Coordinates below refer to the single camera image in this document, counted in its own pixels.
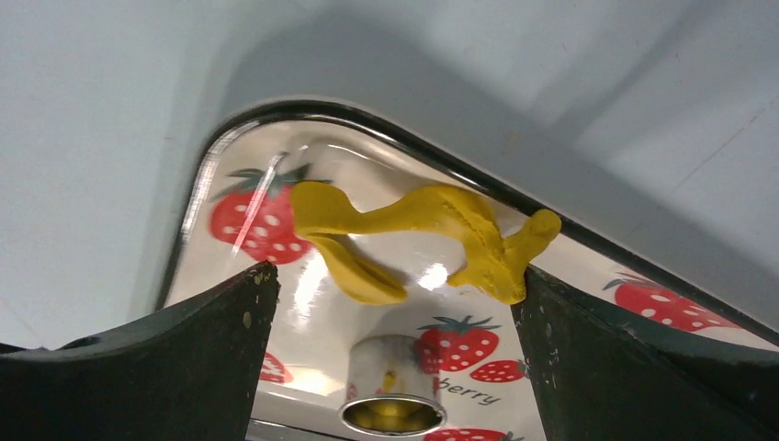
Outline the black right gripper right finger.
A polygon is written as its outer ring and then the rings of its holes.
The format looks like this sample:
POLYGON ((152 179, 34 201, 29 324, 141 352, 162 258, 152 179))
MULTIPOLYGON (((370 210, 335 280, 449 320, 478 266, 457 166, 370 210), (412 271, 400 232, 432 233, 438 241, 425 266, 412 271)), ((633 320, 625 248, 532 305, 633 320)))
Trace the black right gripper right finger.
POLYGON ((775 440, 778 355, 664 326, 550 274, 512 307, 549 440, 775 440))

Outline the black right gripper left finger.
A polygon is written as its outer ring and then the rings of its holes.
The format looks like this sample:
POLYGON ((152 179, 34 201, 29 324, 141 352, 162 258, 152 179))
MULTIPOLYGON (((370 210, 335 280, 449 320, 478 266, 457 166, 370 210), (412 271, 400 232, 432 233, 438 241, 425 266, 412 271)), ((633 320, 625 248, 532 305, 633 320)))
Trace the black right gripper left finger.
POLYGON ((280 285, 260 263, 57 349, 1 348, 4 440, 242 440, 280 285))

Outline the strawberry print tray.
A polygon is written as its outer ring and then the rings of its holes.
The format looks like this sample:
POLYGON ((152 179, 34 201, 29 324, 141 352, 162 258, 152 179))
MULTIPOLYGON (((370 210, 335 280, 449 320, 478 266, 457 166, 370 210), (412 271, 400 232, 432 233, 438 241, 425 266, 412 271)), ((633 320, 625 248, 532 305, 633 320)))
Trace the strawberry print tray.
POLYGON ((162 301, 256 263, 280 293, 246 440, 549 440, 512 307, 540 269, 659 324, 778 355, 778 336, 700 288, 353 108, 291 101, 208 135, 162 301), (416 434, 344 420, 395 399, 416 434))

